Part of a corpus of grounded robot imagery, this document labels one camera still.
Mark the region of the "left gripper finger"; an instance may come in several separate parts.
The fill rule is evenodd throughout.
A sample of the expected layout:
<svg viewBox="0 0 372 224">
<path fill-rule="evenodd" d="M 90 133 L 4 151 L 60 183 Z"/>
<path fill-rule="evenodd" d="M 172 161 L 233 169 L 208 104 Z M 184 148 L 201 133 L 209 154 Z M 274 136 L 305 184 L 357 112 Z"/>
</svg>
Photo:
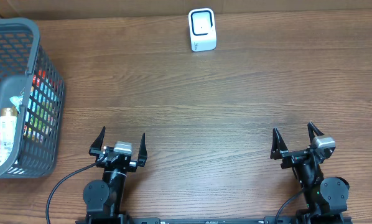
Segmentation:
<svg viewBox="0 0 372 224">
<path fill-rule="evenodd" d="M 94 142 L 90 146 L 90 150 L 101 150 L 103 145 L 103 140 L 105 136 L 106 127 L 103 126 L 101 132 L 99 133 L 98 137 L 94 140 Z"/>
<path fill-rule="evenodd" d="M 138 152 L 137 166 L 144 167 L 147 162 L 147 149 L 146 149 L 146 134 L 142 134 L 141 143 Z"/>
</svg>

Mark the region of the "teal snack packet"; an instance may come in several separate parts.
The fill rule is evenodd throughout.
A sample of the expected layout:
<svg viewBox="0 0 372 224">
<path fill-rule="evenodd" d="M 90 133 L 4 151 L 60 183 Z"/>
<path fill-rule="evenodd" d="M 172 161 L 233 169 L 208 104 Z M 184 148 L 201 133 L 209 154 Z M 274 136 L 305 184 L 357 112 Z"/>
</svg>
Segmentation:
<svg viewBox="0 0 372 224">
<path fill-rule="evenodd" d="M 15 109 L 17 110 L 18 114 L 21 114 L 25 110 L 24 104 L 23 104 L 23 98 L 24 98 L 23 95 L 19 95 L 19 96 L 12 96 L 9 99 L 13 107 L 15 107 Z"/>
</svg>

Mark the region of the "white tube gold cap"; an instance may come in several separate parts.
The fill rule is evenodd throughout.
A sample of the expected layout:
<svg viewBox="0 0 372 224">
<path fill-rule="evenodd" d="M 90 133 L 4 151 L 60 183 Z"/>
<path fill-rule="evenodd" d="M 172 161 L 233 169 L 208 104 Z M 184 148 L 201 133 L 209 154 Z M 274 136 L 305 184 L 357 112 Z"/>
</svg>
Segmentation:
<svg viewBox="0 0 372 224">
<path fill-rule="evenodd" d="M 14 147 L 17 109 L 3 108 L 0 116 L 0 167 L 7 161 Z"/>
</svg>

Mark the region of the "green snack packet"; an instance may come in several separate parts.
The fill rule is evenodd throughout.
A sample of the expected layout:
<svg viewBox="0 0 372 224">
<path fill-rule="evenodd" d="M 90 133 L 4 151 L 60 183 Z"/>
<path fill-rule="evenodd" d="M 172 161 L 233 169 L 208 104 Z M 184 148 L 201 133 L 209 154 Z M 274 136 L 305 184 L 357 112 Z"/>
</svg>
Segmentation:
<svg viewBox="0 0 372 224">
<path fill-rule="evenodd" d="M 43 144 L 52 131 L 53 117 L 39 105 L 32 106 L 30 112 L 26 113 L 23 137 Z"/>
</svg>

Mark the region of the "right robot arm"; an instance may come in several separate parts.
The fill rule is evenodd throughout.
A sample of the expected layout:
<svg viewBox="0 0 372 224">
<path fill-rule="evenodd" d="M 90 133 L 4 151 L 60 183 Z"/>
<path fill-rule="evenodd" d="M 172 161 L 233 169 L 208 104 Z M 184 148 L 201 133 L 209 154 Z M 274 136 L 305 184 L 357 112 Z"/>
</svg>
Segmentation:
<svg viewBox="0 0 372 224">
<path fill-rule="evenodd" d="M 325 178 L 320 168 L 336 149 L 334 138 L 324 134 L 314 123 L 307 124 L 310 144 L 299 151 L 288 150 L 279 130 L 272 130 L 270 158 L 281 160 L 281 168 L 291 168 L 301 190 L 286 200 L 278 209 L 274 223 L 351 223 L 344 217 L 347 211 L 349 183 L 341 177 Z M 299 196 L 303 195 L 306 209 L 297 210 L 293 217 L 282 217 L 282 211 Z"/>
</svg>

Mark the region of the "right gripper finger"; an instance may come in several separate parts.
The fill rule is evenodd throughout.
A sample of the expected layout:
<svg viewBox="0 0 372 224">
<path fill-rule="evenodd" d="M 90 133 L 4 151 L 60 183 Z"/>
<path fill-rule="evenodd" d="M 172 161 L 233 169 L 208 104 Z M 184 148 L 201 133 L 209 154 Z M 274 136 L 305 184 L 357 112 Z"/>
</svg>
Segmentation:
<svg viewBox="0 0 372 224">
<path fill-rule="evenodd" d="M 277 128 L 272 130 L 272 148 L 270 159 L 278 160 L 282 159 L 285 153 L 288 153 L 289 150 Z"/>
<path fill-rule="evenodd" d="M 308 134 L 309 134 L 310 142 L 313 142 L 315 137 L 317 137 L 317 136 L 323 136 L 324 135 L 324 133 L 321 132 L 316 127 L 316 125 L 314 125 L 314 123 L 311 122 L 311 121 L 307 124 L 307 129 L 308 129 Z"/>
</svg>

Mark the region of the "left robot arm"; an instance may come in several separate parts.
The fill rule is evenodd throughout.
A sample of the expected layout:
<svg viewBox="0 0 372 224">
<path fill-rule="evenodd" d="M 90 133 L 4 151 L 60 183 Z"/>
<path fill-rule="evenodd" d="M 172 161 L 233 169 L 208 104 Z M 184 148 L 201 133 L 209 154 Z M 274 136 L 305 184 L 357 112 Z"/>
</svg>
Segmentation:
<svg viewBox="0 0 372 224">
<path fill-rule="evenodd" d="M 103 169 L 101 179 L 92 180 L 83 190 L 86 204 L 85 223 L 133 223 L 128 212 L 121 210 L 127 174 L 144 167 L 147 162 L 146 135 L 143 134 L 137 160 L 132 159 L 133 147 L 118 141 L 113 147 L 103 146 L 106 128 L 102 128 L 91 144 L 89 155 L 96 157 L 96 167 Z"/>
</svg>

